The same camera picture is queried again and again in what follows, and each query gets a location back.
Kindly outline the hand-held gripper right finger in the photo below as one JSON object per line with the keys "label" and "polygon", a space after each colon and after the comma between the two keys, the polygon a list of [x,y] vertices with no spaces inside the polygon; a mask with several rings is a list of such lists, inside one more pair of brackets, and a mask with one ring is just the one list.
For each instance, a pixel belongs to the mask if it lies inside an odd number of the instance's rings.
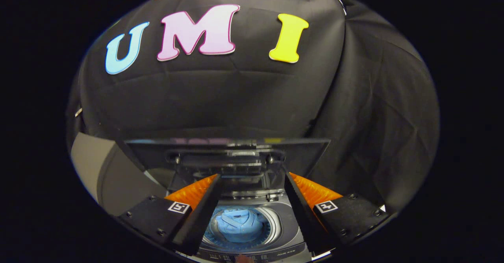
{"label": "hand-held gripper right finger", "polygon": [[353,245],[390,217],[384,206],[358,193],[342,195],[291,172],[285,173],[284,189],[313,255]]}

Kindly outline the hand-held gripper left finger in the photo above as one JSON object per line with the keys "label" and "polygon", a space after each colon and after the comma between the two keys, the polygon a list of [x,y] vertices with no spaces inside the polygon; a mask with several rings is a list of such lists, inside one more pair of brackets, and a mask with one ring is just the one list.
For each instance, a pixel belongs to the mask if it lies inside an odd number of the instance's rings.
{"label": "hand-held gripper left finger", "polygon": [[214,174],[167,197],[148,196],[122,213],[118,221],[160,249],[193,256],[221,191],[221,175]]}

